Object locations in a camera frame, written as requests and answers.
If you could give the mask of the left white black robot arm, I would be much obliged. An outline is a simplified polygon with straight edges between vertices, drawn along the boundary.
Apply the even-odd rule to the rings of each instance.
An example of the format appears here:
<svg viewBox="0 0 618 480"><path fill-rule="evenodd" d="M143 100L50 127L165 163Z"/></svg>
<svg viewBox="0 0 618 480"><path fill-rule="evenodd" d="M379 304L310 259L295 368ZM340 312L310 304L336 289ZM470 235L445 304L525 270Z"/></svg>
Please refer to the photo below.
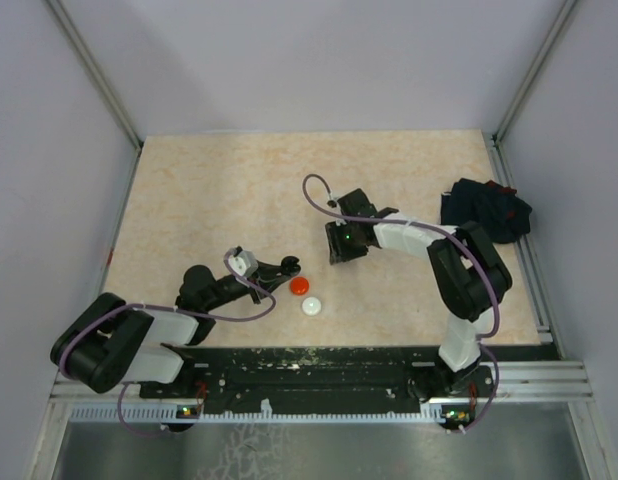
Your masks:
<svg viewBox="0 0 618 480"><path fill-rule="evenodd" d="M197 373L177 353L179 346L196 346L214 326L232 317L217 309L248 298L268 307L236 323L254 322L272 313L275 290L296 278L300 261L286 256L277 265L257 260L251 252L229 250L224 258L228 275L217 278L204 265L194 265L183 275L172 306L128 303L120 296L100 294L59 336L50 360L67 379L104 394L124 383L154 382L173 395L190 394Z"/></svg>

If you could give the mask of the aluminium frame post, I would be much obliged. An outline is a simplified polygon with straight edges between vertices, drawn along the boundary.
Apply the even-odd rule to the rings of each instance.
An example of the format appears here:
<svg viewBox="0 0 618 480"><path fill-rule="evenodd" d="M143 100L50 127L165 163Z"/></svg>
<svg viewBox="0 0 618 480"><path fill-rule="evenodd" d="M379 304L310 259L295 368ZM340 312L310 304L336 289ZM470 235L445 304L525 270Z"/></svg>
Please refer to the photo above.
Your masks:
<svg viewBox="0 0 618 480"><path fill-rule="evenodd" d="M140 153L144 141L141 139L114 85L107 78L105 71L79 31L68 9L64 3L59 0L42 0L42 4L49 12L58 30L73 51L79 65L85 72L88 80L99 95L118 128L124 133L134 150Z"/></svg>
<svg viewBox="0 0 618 480"><path fill-rule="evenodd" d="M565 0L561 3L560 9L530 63L511 103L491 136L495 146L503 143L517 118L522 113L551 56L573 22L580 4L581 1L579 0Z"/></svg>

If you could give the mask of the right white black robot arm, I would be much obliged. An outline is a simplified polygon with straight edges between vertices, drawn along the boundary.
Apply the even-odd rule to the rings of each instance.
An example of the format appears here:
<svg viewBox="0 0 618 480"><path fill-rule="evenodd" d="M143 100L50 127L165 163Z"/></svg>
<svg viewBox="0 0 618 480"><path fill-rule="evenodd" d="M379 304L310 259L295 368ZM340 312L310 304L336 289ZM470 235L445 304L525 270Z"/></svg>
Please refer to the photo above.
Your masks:
<svg viewBox="0 0 618 480"><path fill-rule="evenodd" d="M443 304L449 311L439 350L437 387L459 395L471 383L480 341L497 333L504 295L513 281L493 243L477 223L441 226L409 218L395 208L379 210L356 189L331 195L334 220L325 226L332 264L364 257L372 247L430 262Z"/></svg>

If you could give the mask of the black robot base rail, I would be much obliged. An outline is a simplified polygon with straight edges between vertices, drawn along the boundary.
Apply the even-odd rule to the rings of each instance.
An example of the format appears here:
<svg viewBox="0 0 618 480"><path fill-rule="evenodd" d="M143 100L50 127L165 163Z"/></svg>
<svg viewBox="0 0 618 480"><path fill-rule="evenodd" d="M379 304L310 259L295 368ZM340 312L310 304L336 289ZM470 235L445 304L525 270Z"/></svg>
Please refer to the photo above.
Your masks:
<svg viewBox="0 0 618 480"><path fill-rule="evenodd" d="M429 400L487 399L495 378L477 362L446 373L434 347L180 348L172 384L146 382L143 399L203 403L207 414L418 413Z"/></svg>

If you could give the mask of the left aluminium frame post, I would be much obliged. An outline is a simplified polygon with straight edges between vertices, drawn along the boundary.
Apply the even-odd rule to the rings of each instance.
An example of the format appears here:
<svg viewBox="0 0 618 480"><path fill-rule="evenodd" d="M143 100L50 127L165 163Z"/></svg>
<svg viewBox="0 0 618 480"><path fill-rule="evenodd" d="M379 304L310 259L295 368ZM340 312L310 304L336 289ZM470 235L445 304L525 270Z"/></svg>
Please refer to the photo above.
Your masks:
<svg viewBox="0 0 618 480"><path fill-rule="evenodd" d="M58 30L73 51L79 65L85 72L88 80L99 95L118 128L124 133L134 150L140 153L144 141L141 139L114 85L107 78L105 71L79 31L68 9L64 3L59 0L42 0L42 4L49 12Z"/></svg>

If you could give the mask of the right aluminium frame post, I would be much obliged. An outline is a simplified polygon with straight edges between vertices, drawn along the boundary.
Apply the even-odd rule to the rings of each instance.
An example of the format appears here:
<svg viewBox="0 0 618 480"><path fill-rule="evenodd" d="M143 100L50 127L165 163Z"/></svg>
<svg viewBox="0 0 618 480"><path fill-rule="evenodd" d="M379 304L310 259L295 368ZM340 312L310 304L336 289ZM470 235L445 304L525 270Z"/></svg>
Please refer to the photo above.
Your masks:
<svg viewBox="0 0 618 480"><path fill-rule="evenodd" d="M530 63L511 103L491 136L495 146L503 143L517 118L522 113L551 56L573 22L580 4L581 1L579 0L565 0L561 3L560 9Z"/></svg>

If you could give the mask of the dark navy crumpled cloth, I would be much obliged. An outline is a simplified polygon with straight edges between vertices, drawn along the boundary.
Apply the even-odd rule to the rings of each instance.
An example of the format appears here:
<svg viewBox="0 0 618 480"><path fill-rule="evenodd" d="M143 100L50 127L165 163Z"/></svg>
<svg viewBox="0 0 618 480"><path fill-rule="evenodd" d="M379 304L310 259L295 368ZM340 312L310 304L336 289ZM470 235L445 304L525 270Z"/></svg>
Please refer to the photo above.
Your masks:
<svg viewBox="0 0 618 480"><path fill-rule="evenodd" d="M496 244L511 244L531 231L533 209L517 190L494 182L461 178L441 194L440 222L462 226L479 224Z"/></svg>

